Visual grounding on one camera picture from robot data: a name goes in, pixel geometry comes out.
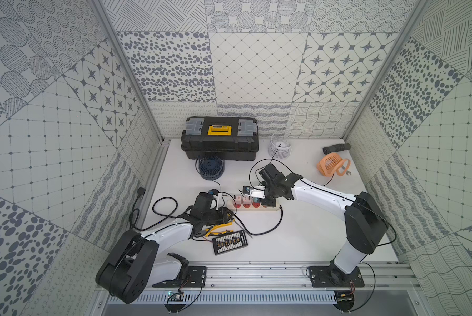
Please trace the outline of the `beige red power strip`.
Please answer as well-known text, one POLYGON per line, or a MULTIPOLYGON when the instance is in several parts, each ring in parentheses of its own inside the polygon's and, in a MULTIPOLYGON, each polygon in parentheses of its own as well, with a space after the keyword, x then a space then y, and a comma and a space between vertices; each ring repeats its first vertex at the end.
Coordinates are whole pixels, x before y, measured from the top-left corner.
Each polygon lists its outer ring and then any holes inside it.
POLYGON ((240 211, 279 211, 280 210, 279 204, 277 204, 275 208, 270 208, 263 205, 258 209, 253 208, 252 205, 249 208, 244 208, 243 206, 241 206, 240 208, 236 208, 234 206, 233 200, 226 200, 225 207, 227 207, 229 210, 234 211, 234 212, 236 211, 237 212, 240 212, 240 211))

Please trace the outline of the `pink adapter white fan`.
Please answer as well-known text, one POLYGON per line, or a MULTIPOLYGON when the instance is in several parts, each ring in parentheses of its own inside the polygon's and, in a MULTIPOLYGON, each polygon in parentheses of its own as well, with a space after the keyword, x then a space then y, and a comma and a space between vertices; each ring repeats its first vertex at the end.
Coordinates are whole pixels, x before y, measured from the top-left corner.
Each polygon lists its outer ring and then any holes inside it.
POLYGON ((249 208, 252 205, 252 198, 250 196, 242 197, 242 206, 244 208, 249 208))

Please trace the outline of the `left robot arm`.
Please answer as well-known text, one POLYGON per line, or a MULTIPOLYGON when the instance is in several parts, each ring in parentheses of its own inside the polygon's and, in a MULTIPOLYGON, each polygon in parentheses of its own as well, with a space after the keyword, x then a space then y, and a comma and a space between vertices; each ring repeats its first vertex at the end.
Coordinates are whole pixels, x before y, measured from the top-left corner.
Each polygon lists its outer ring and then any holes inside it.
POLYGON ((216 189, 199 193, 183 213, 162 215, 162 220, 144 229, 135 226, 137 212, 132 211, 131 227, 98 270, 96 284, 126 304, 134 302, 148 287, 176 288, 178 296, 184 287, 203 288, 207 268, 192 266, 187 258, 170 249, 205 237, 210 229, 227 224, 231 218, 216 189))

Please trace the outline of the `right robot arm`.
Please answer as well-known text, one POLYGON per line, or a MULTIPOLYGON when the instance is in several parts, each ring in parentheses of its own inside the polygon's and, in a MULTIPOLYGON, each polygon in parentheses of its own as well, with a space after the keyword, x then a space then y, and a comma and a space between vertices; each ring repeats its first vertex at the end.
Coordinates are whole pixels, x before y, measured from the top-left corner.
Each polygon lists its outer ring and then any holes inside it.
POLYGON ((315 205, 344 221, 346 242, 327 269, 336 281, 346 280, 358 264, 374 253, 390 224, 374 198, 367 192, 358 195, 321 187, 294 172, 285 176, 273 164, 260 172, 266 199, 298 200, 315 205))

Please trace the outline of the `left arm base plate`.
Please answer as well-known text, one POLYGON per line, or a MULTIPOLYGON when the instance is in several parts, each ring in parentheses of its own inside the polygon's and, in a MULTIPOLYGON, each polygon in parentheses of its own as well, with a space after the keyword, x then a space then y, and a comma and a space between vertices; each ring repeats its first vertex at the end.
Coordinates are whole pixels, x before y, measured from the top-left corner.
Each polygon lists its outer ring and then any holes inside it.
POLYGON ((204 288, 206 284, 207 266, 189 266, 182 268, 174 280, 165 280, 153 284, 153 288, 204 288))

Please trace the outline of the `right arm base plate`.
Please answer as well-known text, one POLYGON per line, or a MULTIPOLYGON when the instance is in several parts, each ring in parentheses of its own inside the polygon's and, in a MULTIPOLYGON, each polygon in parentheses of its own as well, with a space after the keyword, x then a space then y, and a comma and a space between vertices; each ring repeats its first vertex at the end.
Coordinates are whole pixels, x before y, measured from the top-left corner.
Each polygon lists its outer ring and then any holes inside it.
POLYGON ((310 279, 314 288, 349 288, 365 287, 360 269, 356 267, 353 272, 345 274, 336 266, 309 266, 306 268, 306 276, 310 279))

